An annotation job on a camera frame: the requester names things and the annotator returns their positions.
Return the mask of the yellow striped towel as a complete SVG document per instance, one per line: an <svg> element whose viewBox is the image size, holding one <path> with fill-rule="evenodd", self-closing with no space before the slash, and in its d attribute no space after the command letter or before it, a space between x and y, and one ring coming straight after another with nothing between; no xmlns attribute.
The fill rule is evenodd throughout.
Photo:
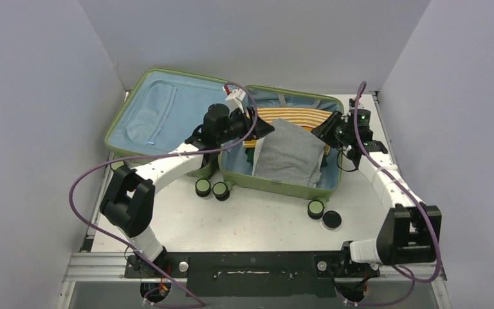
<svg viewBox="0 0 494 309"><path fill-rule="evenodd" d="M261 120L271 124L275 119L284 119L307 131L323 124L333 113L309 108L259 108L257 110Z"/></svg>

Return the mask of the grey cloth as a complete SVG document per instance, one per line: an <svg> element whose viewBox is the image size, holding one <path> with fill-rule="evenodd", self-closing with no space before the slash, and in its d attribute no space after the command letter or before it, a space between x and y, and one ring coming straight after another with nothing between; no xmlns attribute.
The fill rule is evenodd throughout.
<svg viewBox="0 0 494 309"><path fill-rule="evenodd" d="M255 176L303 187L315 187L325 144L311 132L284 119L272 121L275 131L264 137Z"/></svg>

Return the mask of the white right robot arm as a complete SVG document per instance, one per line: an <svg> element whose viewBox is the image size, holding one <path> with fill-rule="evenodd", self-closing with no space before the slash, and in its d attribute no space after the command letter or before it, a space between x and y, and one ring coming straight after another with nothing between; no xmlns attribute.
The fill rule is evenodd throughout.
<svg viewBox="0 0 494 309"><path fill-rule="evenodd" d="M361 172L389 211L374 239L349 243L349 251L338 258L339 269L348 276L364 263L398 265L437 260L436 245L441 212L417 197L398 173L389 151L373 138L371 111L333 112L312 130L328 146L341 151Z"/></svg>

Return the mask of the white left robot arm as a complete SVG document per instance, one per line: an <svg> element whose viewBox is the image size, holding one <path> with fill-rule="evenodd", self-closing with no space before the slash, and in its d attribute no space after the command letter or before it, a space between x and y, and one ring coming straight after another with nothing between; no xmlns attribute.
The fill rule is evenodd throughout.
<svg viewBox="0 0 494 309"><path fill-rule="evenodd" d="M209 164L223 144L263 138L274 130L252 106L230 111L224 104L213 104L202 124L171 153L132 169L126 165L115 169L99 211L144 256L142 269L152 277L160 276L167 260L165 247L151 228L155 196L183 175Z"/></svg>

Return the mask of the green suitcase with blue lining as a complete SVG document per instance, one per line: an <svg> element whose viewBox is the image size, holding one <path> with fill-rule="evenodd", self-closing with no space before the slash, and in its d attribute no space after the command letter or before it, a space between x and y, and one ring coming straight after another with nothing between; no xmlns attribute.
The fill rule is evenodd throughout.
<svg viewBox="0 0 494 309"><path fill-rule="evenodd" d="M112 121L104 138L106 146L122 157L160 155L175 150L202 123L210 105L224 102L225 84L223 79L181 71L147 71ZM343 111L343 104L333 97L256 85L246 89L255 99L257 109ZM342 156L335 149L326 149L316 186L302 187L253 177L245 149L254 146L252 141L235 146L189 176L209 178L220 169L229 188L237 185L306 200L326 201L339 186L342 172L338 166Z"/></svg>

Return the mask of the green shirt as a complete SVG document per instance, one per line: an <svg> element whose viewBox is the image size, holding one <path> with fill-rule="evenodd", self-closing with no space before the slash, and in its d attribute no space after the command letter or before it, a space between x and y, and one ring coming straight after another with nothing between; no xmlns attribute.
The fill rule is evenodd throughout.
<svg viewBox="0 0 494 309"><path fill-rule="evenodd" d="M245 154L246 154L246 161L249 164L254 164L254 156L255 156L255 148L246 148L245 149Z"/></svg>

